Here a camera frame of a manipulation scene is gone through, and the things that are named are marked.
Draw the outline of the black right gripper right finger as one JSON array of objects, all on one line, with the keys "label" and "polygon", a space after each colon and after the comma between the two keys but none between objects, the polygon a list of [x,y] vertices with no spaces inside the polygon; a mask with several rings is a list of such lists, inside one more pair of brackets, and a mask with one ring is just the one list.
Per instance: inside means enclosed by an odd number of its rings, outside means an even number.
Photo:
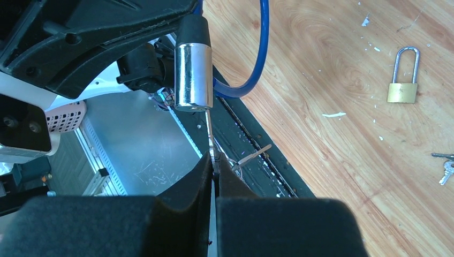
[{"label": "black right gripper right finger", "polygon": [[224,155],[214,173],[219,256],[367,256],[345,203],[260,197],[237,177]]}]

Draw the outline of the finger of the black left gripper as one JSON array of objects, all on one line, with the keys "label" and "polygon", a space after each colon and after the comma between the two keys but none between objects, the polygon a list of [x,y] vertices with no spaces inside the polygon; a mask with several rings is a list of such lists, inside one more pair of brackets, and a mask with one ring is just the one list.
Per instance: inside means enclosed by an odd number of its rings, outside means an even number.
[{"label": "finger of the black left gripper", "polygon": [[174,32],[197,1],[1,1],[1,71],[75,99],[110,64]]}]

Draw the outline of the small silver keys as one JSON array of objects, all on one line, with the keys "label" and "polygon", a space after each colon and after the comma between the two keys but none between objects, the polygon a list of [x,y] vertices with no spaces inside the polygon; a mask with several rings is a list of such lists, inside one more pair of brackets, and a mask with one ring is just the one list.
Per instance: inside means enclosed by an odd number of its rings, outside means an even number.
[{"label": "small silver keys", "polygon": [[446,158],[444,162],[444,175],[440,179],[439,184],[445,185],[449,178],[453,175],[453,154],[431,153],[432,157]]}]

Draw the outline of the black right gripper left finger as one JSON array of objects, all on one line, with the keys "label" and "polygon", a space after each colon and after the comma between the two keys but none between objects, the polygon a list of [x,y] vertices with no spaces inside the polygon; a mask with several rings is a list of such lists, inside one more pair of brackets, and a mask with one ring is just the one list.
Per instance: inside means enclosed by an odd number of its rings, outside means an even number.
[{"label": "black right gripper left finger", "polygon": [[209,154],[157,196],[39,196],[7,228],[1,256],[206,256]]}]

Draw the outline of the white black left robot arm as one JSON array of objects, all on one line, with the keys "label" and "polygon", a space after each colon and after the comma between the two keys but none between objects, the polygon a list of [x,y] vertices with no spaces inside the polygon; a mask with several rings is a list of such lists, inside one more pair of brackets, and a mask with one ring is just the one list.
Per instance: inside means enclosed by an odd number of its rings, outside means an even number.
[{"label": "white black left robot arm", "polygon": [[145,45],[175,32],[201,1],[1,1],[1,94],[51,109],[171,85]]}]

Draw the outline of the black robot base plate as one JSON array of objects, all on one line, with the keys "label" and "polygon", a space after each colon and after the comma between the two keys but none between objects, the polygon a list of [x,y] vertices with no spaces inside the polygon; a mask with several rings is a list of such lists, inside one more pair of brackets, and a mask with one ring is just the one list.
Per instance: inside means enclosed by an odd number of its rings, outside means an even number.
[{"label": "black robot base plate", "polygon": [[259,196],[312,198],[313,192],[241,99],[214,98],[211,122],[215,142],[227,158],[239,161],[259,149],[269,150],[241,169],[244,182]]}]

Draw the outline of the blue cable lock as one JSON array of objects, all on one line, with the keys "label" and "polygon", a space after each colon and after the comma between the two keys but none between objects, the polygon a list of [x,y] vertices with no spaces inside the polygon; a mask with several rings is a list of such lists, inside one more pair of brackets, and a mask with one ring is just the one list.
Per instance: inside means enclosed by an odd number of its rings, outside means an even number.
[{"label": "blue cable lock", "polygon": [[252,91],[261,78],[266,63],[270,12],[269,1],[260,2],[260,41],[254,69],[248,80],[231,87],[213,76],[213,51],[208,21],[202,15],[203,2],[197,1],[195,11],[185,16],[177,31],[175,54],[175,108],[198,112],[213,107],[214,95],[241,98]]}]

